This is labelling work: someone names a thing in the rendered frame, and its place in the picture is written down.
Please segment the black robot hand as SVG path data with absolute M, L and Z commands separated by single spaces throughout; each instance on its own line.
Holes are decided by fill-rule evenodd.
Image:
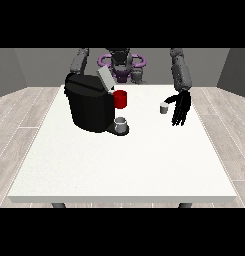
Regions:
M 191 107 L 191 94 L 187 90 L 182 90 L 178 95 L 173 95 L 165 100 L 165 103 L 175 103 L 175 109 L 172 117 L 172 125 L 183 126 L 187 113 Z

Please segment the red pod holder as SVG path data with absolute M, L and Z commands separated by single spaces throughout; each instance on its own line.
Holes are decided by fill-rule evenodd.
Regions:
M 127 92 L 124 90 L 116 90 L 113 93 L 114 107 L 117 109 L 123 109 L 127 106 Z

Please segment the pale grey machine lid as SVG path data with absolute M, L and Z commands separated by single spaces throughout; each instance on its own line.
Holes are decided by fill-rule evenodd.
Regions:
M 107 66 L 103 66 L 97 70 L 97 75 L 101 79 L 103 86 L 110 91 L 116 84 Z

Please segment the black coffee machine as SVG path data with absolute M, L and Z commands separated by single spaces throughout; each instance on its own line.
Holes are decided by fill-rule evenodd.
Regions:
M 125 132 L 115 131 L 115 91 L 106 91 L 98 76 L 69 73 L 65 79 L 64 94 L 68 98 L 74 124 L 88 132 L 127 135 L 128 124 Z

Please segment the small grey cup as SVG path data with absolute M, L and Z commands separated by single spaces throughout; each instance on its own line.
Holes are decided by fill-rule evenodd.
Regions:
M 123 133 L 127 129 L 127 120 L 124 117 L 117 117 L 114 120 L 115 131 L 118 133 Z

